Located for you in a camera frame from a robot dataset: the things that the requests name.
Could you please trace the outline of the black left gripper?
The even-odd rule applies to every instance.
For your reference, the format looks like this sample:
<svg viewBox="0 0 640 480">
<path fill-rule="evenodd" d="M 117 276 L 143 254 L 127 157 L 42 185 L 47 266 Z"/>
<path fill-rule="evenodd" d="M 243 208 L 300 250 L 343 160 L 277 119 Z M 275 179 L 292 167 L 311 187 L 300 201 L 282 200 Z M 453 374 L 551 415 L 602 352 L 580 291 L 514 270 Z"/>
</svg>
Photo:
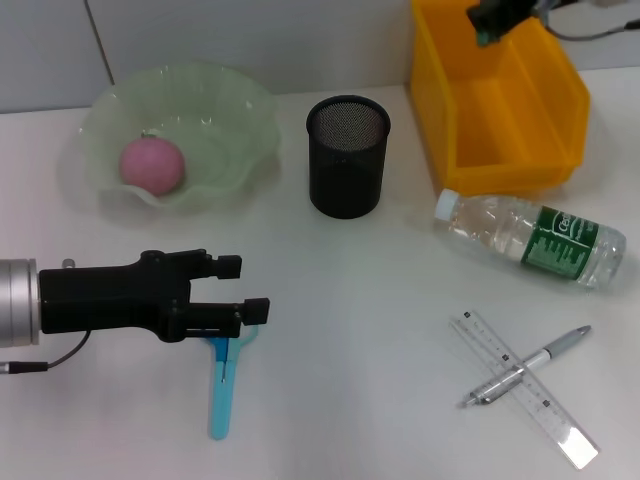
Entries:
<svg viewBox="0 0 640 480">
<path fill-rule="evenodd" d="M 191 282 L 238 279 L 242 258 L 204 250 L 151 250 L 123 266 L 39 272 L 45 334 L 140 328 L 167 343 L 186 338 L 239 338 L 242 326 L 267 323 L 268 298 L 241 303 L 190 303 Z"/>
</svg>

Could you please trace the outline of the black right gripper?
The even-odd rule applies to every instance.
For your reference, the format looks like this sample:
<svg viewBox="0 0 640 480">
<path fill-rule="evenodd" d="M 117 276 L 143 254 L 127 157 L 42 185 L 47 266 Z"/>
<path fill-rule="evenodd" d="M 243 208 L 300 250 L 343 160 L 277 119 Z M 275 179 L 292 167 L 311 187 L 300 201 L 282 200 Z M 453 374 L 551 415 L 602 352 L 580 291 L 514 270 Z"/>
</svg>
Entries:
<svg viewBox="0 0 640 480">
<path fill-rule="evenodd" d="M 476 43 L 497 43 L 508 32 L 509 25 L 518 25 L 532 16 L 537 0 L 482 0 L 466 9 L 466 15 L 476 28 Z"/>
</svg>

